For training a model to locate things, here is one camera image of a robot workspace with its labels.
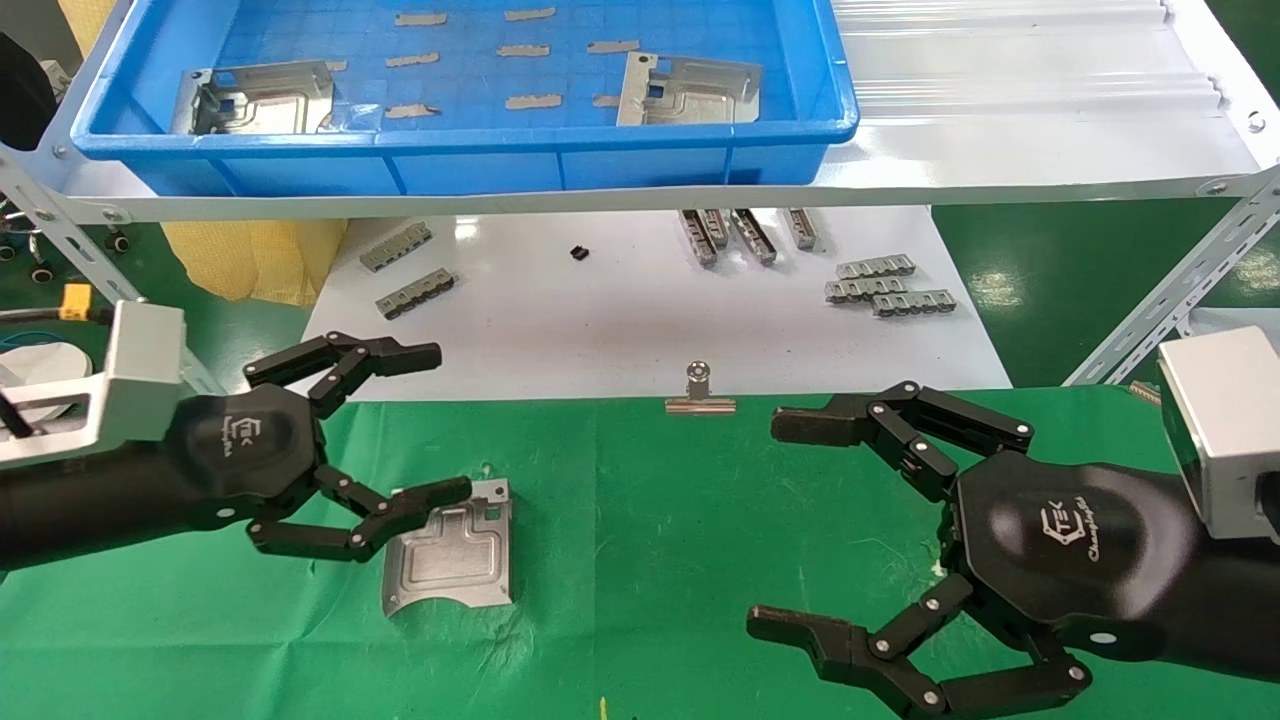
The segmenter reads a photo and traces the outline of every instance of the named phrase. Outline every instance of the metal shelf frame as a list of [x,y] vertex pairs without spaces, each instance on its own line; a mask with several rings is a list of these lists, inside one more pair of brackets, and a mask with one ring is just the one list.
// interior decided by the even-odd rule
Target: metal shelf frame
[[[1204,0],[833,0],[863,108],[797,187],[458,197],[157,197],[70,126],[132,0],[118,0],[38,149],[0,146],[0,192],[110,301],[137,288],[81,231],[164,220],[1043,202],[1239,202],[1068,378],[1116,383],[1280,218],[1280,110]],[[219,392],[189,352],[187,377]]]

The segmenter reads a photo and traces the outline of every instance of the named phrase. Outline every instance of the green floor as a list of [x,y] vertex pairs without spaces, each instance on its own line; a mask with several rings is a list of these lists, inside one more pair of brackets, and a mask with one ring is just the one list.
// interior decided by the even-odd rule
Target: green floor
[[[1219,19],[1280,95],[1280,12],[1274,0],[1211,0]],[[1221,218],[1228,200],[938,206],[933,217],[1015,386],[1059,384],[1165,273]],[[224,379],[247,357],[296,341],[307,313],[230,304],[187,282],[155,228],[132,228],[119,264],[152,301],[183,307],[191,346]],[[60,258],[60,279],[72,269]],[[49,305],[58,290],[26,278],[26,261],[0,265],[3,307]],[[1280,306],[1275,233],[1210,295],[1211,306]],[[102,334],[74,328],[92,350]]]

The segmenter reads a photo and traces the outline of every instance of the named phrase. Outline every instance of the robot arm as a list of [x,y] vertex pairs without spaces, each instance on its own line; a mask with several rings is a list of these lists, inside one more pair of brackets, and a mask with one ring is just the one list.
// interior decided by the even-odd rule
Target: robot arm
[[[136,307],[146,306],[122,304],[118,320],[128,322]],[[119,334],[104,374],[86,378],[86,387],[100,383],[92,387],[101,392],[84,396],[83,427],[36,428],[0,443],[9,460],[0,469],[0,571],[241,521],[265,553],[364,562],[394,536],[422,527],[431,510],[471,496],[471,482],[462,477],[384,497],[328,465],[324,452],[320,420],[370,375],[438,368],[438,345],[403,347],[390,338],[329,333],[251,363],[246,393],[173,402],[175,383],[165,382],[165,373],[138,369],[180,343],[178,350],[152,343],[141,348],[147,357],[131,359],[115,347]],[[306,397],[283,387],[326,368]],[[37,389],[14,388],[13,395]],[[131,397],[132,413],[166,424],[163,434],[146,439],[147,428],[120,427],[128,413],[118,411],[113,395]],[[150,414],[140,398],[150,401]],[[160,413],[166,406],[168,415]],[[288,523],[316,492],[358,524],[347,530]]]
[[[1028,423],[915,383],[781,409],[772,433],[867,445],[943,503],[947,577],[878,632],[750,610],[748,633],[805,650],[824,680],[870,689],[901,717],[973,719],[1070,702],[1092,675],[1065,648],[1280,682],[1280,647],[1257,642],[1280,626],[1280,547],[1210,537],[1179,475],[1038,462]],[[957,473],[929,436],[984,460]],[[1030,665],[941,683],[920,674],[911,652],[961,611]]]

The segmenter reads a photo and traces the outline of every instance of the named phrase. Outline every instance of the grey metal part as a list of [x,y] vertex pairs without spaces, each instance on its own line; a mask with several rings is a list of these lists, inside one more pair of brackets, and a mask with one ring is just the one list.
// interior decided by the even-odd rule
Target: grey metal part
[[447,13],[397,13],[396,27],[443,26],[449,20]]
[[456,282],[457,278],[453,277],[453,273],[440,268],[421,279],[408,283],[387,297],[383,297],[375,302],[375,305],[378,306],[378,311],[381,313],[384,318],[394,320],[406,310],[412,310],[422,302],[426,302],[436,295],[449,290]]
[[737,228],[737,234],[742,236],[742,242],[751,255],[755,255],[762,265],[772,265],[778,259],[778,251],[769,241],[769,236],[764,234],[764,228],[755,215],[745,208],[739,208],[730,213],[730,217],[733,218],[733,227]]
[[864,281],[832,281],[824,287],[827,302],[860,302],[877,295],[909,292],[897,278],[868,278]]
[[[1256,327],[1175,340],[1160,346],[1171,401],[1165,432],[1183,480],[1210,536],[1280,536],[1262,514],[1258,478],[1280,471],[1280,356]],[[1249,388],[1266,392],[1249,392]]]
[[333,111],[333,74],[324,60],[183,73],[173,135],[305,135]]
[[714,265],[716,246],[712,245],[710,233],[707,232],[701,214],[698,210],[681,210],[680,224],[685,228],[685,237],[689,240],[689,247],[694,251],[698,264],[704,268]]
[[[658,72],[658,63],[669,72]],[[620,126],[753,123],[760,65],[632,51],[622,77]]]
[[728,220],[724,219],[724,210],[701,211],[707,236],[712,238],[712,245],[719,249],[728,247]]
[[381,270],[396,260],[408,255],[413,250],[426,245],[431,240],[431,231],[426,223],[413,223],[401,232],[390,236],[376,247],[360,256],[360,264],[372,272]]
[[872,306],[878,318],[892,318],[895,315],[951,313],[956,309],[956,300],[945,290],[925,290],[877,295],[872,297]]
[[538,20],[543,18],[549,18],[556,14],[556,6],[539,8],[536,10],[507,10],[506,18],[508,23],[520,20]]
[[915,272],[915,263],[906,255],[884,255],[883,258],[869,258],[867,260],[854,260],[836,265],[836,277],[842,281],[856,281],[861,278],[882,278],[886,275],[910,275]]
[[445,598],[467,607],[511,605],[511,488],[471,483],[471,498],[431,512],[426,525],[396,537],[383,561],[383,612]]
[[712,366],[701,360],[694,360],[686,370],[689,383],[685,397],[667,400],[668,415],[732,415],[737,411],[737,401],[731,397],[712,397]]
[[503,45],[498,47],[498,55],[502,58],[545,58],[550,54],[550,45]]
[[608,55],[613,53],[630,53],[640,49],[639,40],[596,40],[586,44],[586,51],[593,55]]
[[813,250],[814,243],[818,242],[818,231],[813,229],[813,220],[809,219],[809,213],[805,213],[801,208],[788,208],[787,218],[791,220],[791,234],[796,238],[796,247],[799,250]]
[[559,108],[564,99],[553,92],[550,95],[513,95],[507,99],[508,110],[534,110],[538,108]]

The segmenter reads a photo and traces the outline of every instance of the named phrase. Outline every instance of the black cable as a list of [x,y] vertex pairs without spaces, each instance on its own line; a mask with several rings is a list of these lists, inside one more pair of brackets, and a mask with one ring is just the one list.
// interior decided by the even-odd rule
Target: black cable
[[[110,325],[115,318],[115,311],[110,309],[95,309],[88,311],[88,320],[100,325]],[[23,310],[0,310],[0,325],[9,323],[42,323],[60,320],[58,307],[27,307]]]
[[18,409],[14,407],[13,402],[9,402],[9,398],[5,397],[4,391],[0,391],[0,423],[3,423],[5,428],[9,428],[13,437],[19,439],[36,434],[31,423],[28,423],[27,419],[22,416],[22,413],[18,413]]

